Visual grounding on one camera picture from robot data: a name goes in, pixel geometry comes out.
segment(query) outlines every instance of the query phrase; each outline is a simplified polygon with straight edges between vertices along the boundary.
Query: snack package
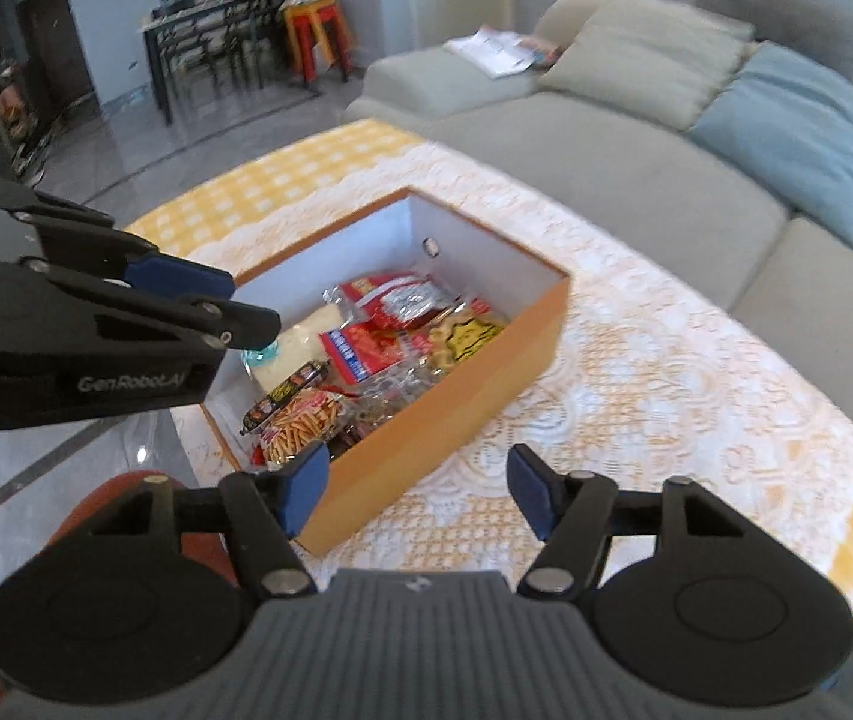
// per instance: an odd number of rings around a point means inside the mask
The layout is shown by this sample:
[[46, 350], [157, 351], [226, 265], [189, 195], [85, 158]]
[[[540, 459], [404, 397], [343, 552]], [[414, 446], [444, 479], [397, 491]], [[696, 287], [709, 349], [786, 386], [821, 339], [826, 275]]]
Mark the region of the snack package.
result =
[[375, 430], [439, 383], [428, 358], [405, 360], [370, 376], [356, 388], [357, 426]]
[[328, 304], [279, 334], [262, 351], [243, 352], [243, 365], [260, 391], [270, 394], [308, 362], [324, 362], [327, 356], [319, 342], [319, 333], [343, 325], [339, 306]]
[[379, 330], [415, 330], [456, 305], [455, 295], [425, 274], [382, 274], [340, 284], [324, 295], [334, 305], [346, 304], [356, 322]]
[[262, 460], [268, 469], [281, 469], [310, 442], [328, 442], [343, 431], [351, 415], [351, 404], [342, 395], [324, 389], [300, 391], [273, 415], [261, 432]]
[[359, 384], [397, 362], [433, 352], [431, 341], [423, 332], [387, 333], [371, 322], [321, 333], [319, 341], [325, 356], [348, 386]]
[[316, 386], [327, 378], [329, 365], [326, 362], [310, 361], [278, 386], [275, 386], [259, 403], [243, 417], [242, 436], [259, 433], [269, 419], [308, 386]]
[[506, 325], [505, 317], [482, 298], [466, 300], [429, 327], [431, 364], [442, 373], [453, 370], [502, 333]]

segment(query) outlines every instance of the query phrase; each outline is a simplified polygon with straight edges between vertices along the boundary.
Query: white cheese package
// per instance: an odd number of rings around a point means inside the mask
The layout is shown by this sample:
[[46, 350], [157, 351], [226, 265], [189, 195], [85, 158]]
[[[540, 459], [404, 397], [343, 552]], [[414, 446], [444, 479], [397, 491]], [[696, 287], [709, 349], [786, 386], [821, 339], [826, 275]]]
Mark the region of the white cheese package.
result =
[[328, 304], [279, 334], [262, 351], [243, 352], [243, 365], [262, 394], [269, 394], [308, 362], [325, 362], [329, 355], [319, 341], [320, 333], [343, 327], [343, 313]]

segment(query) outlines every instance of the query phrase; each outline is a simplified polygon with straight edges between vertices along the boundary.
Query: beige pillow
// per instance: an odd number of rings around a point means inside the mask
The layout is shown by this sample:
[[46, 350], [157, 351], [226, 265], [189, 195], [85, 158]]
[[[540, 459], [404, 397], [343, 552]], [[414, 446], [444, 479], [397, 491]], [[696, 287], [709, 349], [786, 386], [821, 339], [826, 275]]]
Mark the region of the beige pillow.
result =
[[533, 34], [564, 49], [571, 45], [583, 25], [606, 0], [557, 0], [537, 23]]
[[730, 82], [753, 32], [691, 5], [607, 0], [540, 85], [684, 131]]

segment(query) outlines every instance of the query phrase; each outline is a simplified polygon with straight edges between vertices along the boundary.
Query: red stool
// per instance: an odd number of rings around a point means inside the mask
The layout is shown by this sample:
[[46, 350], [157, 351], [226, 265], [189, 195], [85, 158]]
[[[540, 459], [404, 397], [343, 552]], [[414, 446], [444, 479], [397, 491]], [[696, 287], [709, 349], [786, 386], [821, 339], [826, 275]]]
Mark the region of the red stool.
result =
[[349, 37], [337, 1], [319, 0], [294, 5], [286, 9], [285, 19], [295, 66], [303, 72], [303, 82], [309, 86], [316, 80], [313, 63], [315, 42], [331, 65], [337, 63], [340, 66], [343, 83], [346, 83], [349, 79]]

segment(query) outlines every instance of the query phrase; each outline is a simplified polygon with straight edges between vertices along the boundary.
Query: coffee table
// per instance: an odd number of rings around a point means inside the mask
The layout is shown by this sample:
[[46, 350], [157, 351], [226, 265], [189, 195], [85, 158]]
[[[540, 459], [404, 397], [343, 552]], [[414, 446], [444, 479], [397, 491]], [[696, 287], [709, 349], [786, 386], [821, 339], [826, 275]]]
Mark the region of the coffee table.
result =
[[[828, 576], [853, 608], [853, 424], [784, 360], [678, 279], [572, 211], [448, 148], [349, 124], [223, 175], [132, 225], [234, 274], [390, 191], [415, 187], [573, 274], [555, 365], [482, 434], [322, 558], [343, 566], [495, 569], [538, 552], [505, 458], [532, 445], [560, 471], [658, 490], [683, 474]], [[199, 407], [173, 412], [201, 484], [233, 471]], [[607, 574], [648, 555], [617, 539]]]

